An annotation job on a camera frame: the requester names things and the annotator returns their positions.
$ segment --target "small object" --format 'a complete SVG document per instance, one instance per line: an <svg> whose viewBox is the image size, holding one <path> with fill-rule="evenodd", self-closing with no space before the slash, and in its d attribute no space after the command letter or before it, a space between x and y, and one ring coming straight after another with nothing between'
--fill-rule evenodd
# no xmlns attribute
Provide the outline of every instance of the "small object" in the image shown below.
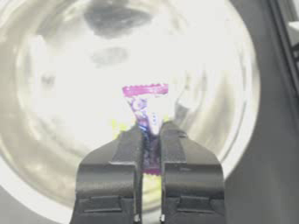
<svg viewBox="0 0 299 224"><path fill-rule="evenodd" d="M168 85L123 87L123 92L144 134L144 173L160 175L157 135L164 122L164 97L168 94Z"/></svg>

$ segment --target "silver bowl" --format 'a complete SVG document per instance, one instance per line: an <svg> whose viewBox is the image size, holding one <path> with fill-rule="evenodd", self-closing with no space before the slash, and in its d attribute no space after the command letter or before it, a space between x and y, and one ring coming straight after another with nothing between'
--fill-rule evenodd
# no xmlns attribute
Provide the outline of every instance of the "silver bowl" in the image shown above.
<svg viewBox="0 0 299 224"><path fill-rule="evenodd" d="M69 222L80 160L135 123L123 86L170 83L168 119L232 173L259 74L230 1L0 0L0 74L0 183L48 219Z"/></svg>

